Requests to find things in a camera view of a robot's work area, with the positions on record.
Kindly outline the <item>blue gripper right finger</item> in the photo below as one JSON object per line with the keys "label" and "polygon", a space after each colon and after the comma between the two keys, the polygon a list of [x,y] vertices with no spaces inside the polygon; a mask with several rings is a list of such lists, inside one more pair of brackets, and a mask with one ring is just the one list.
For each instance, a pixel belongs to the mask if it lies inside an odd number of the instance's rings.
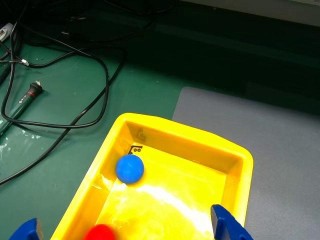
{"label": "blue gripper right finger", "polygon": [[253,240],[247,230],[222,205],[213,204],[210,216],[215,240]]}

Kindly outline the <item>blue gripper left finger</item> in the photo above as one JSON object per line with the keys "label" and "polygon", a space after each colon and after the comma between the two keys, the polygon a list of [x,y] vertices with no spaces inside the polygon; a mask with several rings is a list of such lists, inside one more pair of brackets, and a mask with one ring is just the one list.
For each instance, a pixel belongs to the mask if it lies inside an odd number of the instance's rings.
{"label": "blue gripper left finger", "polygon": [[11,235],[9,240],[43,240],[44,234],[38,218],[32,218],[24,222]]}

